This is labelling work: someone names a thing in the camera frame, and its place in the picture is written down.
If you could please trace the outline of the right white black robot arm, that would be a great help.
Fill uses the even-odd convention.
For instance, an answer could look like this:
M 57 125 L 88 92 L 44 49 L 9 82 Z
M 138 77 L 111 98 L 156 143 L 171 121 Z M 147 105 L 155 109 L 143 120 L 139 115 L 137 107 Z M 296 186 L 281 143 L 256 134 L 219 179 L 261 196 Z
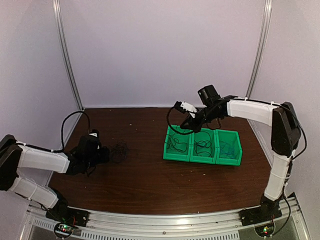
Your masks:
M 273 161 L 267 186 L 260 199 L 261 206 L 256 210 L 259 220 L 268 220 L 276 212 L 275 205 L 285 196 L 285 187 L 302 135 L 293 105 L 290 102 L 268 103 L 236 95 L 221 97 L 213 85 L 207 85 L 197 93 L 203 107 L 195 107 L 185 101 L 174 104 L 174 109 L 188 114 L 180 125 L 182 129 L 198 133 L 204 124 L 225 117 L 246 119 L 270 127 Z

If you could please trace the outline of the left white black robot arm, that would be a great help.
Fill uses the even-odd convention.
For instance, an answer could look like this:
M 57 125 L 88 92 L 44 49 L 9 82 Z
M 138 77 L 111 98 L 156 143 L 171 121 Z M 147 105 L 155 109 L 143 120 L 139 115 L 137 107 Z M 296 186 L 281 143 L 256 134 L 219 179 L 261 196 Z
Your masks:
M 72 218 L 68 201 L 57 191 L 18 174 L 22 168 L 53 171 L 74 176 L 109 161 L 110 150 L 102 146 L 97 131 L 83 135 L 70 152 L 44 149 L 19 142 L 11 134 L 0 141 L 0 189 L 39 203 L 61 222 Z

